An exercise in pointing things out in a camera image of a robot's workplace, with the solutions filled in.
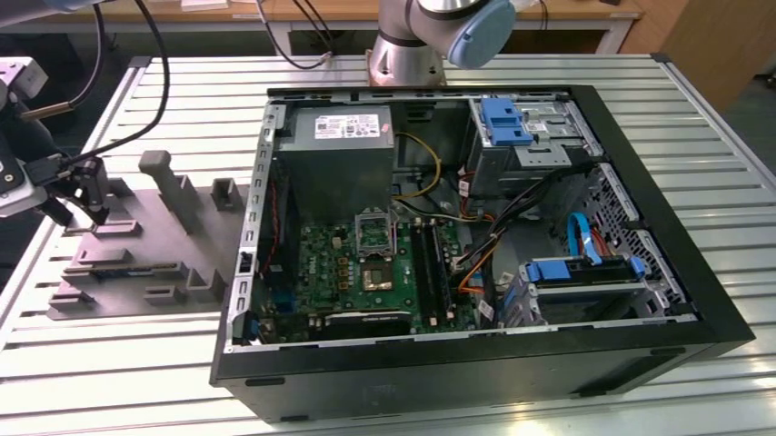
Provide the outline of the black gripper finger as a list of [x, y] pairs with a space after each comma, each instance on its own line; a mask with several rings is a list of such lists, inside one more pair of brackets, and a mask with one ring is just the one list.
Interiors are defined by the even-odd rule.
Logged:
[[74, 167], [72, 179], [78, 190], [76, 205], [95, 225], [103, 225], [110, 215], [104, 202], [110, 193], [108, 176], [100, 158], [90, 158]]
[[59, 226], [68, 226], [71, 224], [72, 212], [55, 195], [48, 194], [46, 200], [34, 209], [46, 215]]

